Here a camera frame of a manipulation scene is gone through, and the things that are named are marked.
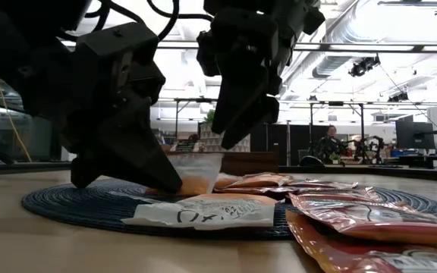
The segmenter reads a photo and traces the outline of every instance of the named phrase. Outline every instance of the man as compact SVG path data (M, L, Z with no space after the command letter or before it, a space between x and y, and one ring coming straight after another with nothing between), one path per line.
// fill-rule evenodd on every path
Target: man
M344 152L344 147L341 144L341 141L335 138L336 133L337 128L335 126L328 126L326 136L322 137L316 146L316 157L325 163L331 162L331 154L340 155Z

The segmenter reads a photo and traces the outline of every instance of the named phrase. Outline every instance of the yellow cable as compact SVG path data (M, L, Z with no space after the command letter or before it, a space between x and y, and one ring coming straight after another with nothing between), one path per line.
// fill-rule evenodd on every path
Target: yellow cable
M28 153L27 147L24 145L23 141L21 141L20 134L18 133L18 131L16 130L16 127L14 126L13 119L11 118L11 114L9 113L8 105L6 105L5 94L3 94L3 90L1 89L1 86L0 86L0 95L1 95L1 99L3 99L3 105L6 108L6 113L8 113L9 122L11 123L11 126L13 127L14 134L16 135L16 138L18 139L18 142L20 143L21 148L23 148L25 155L27 155L28 161L32 162L31 156Z

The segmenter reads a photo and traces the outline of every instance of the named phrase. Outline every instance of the person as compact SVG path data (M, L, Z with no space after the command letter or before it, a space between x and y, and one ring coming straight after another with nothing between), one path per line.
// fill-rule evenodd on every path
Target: person
M193 140L193 141L198 141L200 139L200 137L198 136L197 133L194 133L193 135L188 137L188 140Z
M329 163L331 161L331 154L340 155L342 152L344 152L344 147L341 144L341 141L335 138L336 133L337 128L335 126L328 126L326 136L322 137L316 146L316 157L325 163Z

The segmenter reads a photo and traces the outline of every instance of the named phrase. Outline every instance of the red snack bag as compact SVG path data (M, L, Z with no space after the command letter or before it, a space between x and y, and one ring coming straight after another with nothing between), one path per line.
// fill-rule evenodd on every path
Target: red snack bag
M318 199L335 199L346 201L364 201L364 202L382 202L383 199L377 195L372 187L366 187L363 189L315 189L307 190L304 192L295 193L305 198L318 198Z
M280 175L273 173L262 173L262 174L248 174L244 175L242 179L227 186L227 188L232 187L280 187L293 178L288 175Z
M292 180L288 181L285 186L288 187L309 187L309 188L333 188L333 189L353 189L358 185L358 182L345 183L345 182L331 182L320 180Z
M437 217L403 203L307 199L290 194L305 215L336 231L362 239L437 245Z
M437 247L396 245L341 235L286 212L298 243L326 273L437 273Z

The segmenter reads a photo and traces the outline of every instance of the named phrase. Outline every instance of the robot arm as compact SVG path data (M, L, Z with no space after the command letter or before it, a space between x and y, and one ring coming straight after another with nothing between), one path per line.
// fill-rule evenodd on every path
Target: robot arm
M71 52L56 37L77 28L90 1L1 0L0 78L78 154L71 169L77 187L107 175L177 191L181 180L149 127L149 107L165 83L153 61L159 38L142 21L105 30L100 22ZM260 121L277 120L278 102L267 95L278 93L299 34L325 20L310 1L205 0L215 19L200 34L197 58L205 75L222 75L213 130L226 130L223 147ZM103 11L115 7L101 2Z

